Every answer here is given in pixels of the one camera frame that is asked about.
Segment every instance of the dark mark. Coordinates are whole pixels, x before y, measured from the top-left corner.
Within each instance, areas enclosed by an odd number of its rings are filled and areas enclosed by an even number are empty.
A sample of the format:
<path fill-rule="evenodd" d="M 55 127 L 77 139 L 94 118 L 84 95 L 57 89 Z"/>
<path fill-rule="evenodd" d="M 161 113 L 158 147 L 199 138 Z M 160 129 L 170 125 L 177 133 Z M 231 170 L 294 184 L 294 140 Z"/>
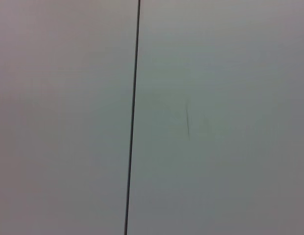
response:
<path fill-rule="evenodd" d="M 188 138 L 190 139 L 190 130 L 189 130 L 189 114 L 188 114 L 188 100 L 186 101 L 186 120 L 187 120 L 187 131 L 188 131 Z"/>

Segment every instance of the gray surface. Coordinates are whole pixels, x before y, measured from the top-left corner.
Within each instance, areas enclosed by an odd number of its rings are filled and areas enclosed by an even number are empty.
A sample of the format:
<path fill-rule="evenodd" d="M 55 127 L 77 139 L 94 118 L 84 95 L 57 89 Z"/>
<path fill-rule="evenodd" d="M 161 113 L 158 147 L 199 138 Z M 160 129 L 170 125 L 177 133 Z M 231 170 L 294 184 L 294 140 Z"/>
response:
<path fill-rule="evenodd" d="M 136 0 L 0 0 L 0 235 L 124 232 Z"/>
<path fill-rule="evenodd" d="M 304 235 L 304 0 L 143 0 L 139 42 L 128 234 Z"/>

